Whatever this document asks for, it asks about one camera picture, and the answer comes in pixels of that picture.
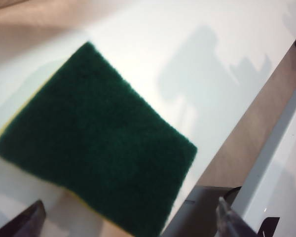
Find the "scrub sponge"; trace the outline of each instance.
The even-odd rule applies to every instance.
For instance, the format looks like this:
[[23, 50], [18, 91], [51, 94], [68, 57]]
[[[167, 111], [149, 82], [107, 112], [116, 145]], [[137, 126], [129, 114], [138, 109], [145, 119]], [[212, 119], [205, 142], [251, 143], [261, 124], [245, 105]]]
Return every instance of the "scrub sponge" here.
[[0, 136], [0, 156], [137, 237], [160, 234], [195, 154], [90, 43]]

